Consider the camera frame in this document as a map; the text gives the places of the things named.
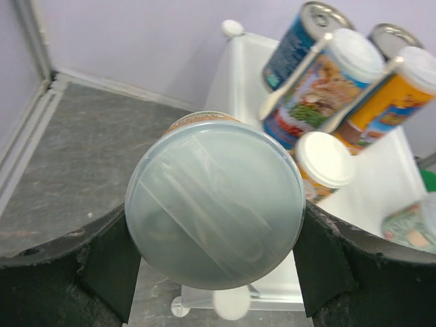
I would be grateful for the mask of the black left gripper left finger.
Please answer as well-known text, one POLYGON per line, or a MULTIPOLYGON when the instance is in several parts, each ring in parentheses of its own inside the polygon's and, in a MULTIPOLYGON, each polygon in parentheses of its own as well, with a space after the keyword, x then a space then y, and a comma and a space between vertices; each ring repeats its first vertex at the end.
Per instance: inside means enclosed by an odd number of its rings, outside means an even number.
POLYGON ((2 326, 122 326, 141 256, 120 205, 47 243, 1 257, 2 326))

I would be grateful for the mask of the tall orange can white lid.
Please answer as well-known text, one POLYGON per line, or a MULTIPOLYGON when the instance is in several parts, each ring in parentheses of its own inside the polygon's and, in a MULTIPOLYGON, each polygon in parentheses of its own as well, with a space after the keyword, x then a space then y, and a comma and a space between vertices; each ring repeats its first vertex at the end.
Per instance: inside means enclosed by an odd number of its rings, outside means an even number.
POLYGON ((332 134, 357 155, 435 99, 435 55, 407 46, 381 76, 320 131, 332 134))

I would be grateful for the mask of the yellow short can white lid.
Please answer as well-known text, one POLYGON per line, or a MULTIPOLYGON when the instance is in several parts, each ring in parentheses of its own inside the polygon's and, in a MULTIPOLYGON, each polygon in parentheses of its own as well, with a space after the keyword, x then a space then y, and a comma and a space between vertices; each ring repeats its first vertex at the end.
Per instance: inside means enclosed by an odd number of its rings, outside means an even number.
POLYGON ((306 199, 317 204, 347 186, 355 177, 356 163, 349 149, 334 136, 312 131, 294 147, 306 199))

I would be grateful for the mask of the tall blue can white lid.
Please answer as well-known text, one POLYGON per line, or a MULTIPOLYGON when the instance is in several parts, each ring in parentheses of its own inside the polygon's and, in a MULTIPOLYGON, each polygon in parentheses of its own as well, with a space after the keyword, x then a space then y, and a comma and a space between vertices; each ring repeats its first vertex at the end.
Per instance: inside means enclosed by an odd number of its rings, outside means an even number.
POLYGON ((263 130, 286 149, 353 102, 381 76, 385 61, 365 36, 351 29, 325 33, 259 110, 263 130))

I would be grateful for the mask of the blue soup can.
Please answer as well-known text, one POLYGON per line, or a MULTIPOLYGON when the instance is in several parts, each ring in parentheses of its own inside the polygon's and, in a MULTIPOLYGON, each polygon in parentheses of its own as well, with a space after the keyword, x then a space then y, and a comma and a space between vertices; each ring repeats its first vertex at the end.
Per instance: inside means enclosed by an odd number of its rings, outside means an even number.
POLYGON ((391 60, 407 46, 425 49, 423 43, 414 34, 390 23, 375 25, 367 35, 367 39, 378 49, 385 61, 391 60))
POLYGON ((266 87, 271 91, 279 89, 311 47, 326 33, 340 28, 354 30, 355 26, 344 13, 331 5, 320 1, 303 3, 262 70, 266 87))

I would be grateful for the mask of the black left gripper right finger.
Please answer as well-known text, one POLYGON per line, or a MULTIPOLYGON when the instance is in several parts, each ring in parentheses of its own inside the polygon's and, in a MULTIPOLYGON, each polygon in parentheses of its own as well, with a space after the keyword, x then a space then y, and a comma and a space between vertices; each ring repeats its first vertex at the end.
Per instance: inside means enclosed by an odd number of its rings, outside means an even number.
POLYGON ((307 202, 293 248, 314 326, 434 326, 435 255, 391 243, 307 202))

